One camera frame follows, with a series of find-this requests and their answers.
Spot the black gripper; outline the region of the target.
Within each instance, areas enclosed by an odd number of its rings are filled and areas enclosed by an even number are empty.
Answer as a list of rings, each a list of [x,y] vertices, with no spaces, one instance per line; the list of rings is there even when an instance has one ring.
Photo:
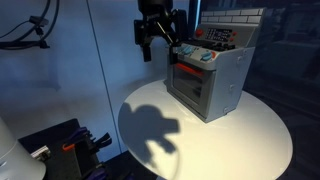
[[[173,0],[137,0],[143,18],[134,21],[135,43],[143,46],[145,62],[151,60],[150,44],[162,37],[169,44],[169,63],[177,63],[177,44],[188,38],[187,13],[173,9]]]

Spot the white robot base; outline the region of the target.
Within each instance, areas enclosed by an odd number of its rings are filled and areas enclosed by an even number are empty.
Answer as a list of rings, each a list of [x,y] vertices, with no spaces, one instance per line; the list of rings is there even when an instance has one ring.
[[[0,118],[0,180],[43,180],[46,166],[34,159]]]

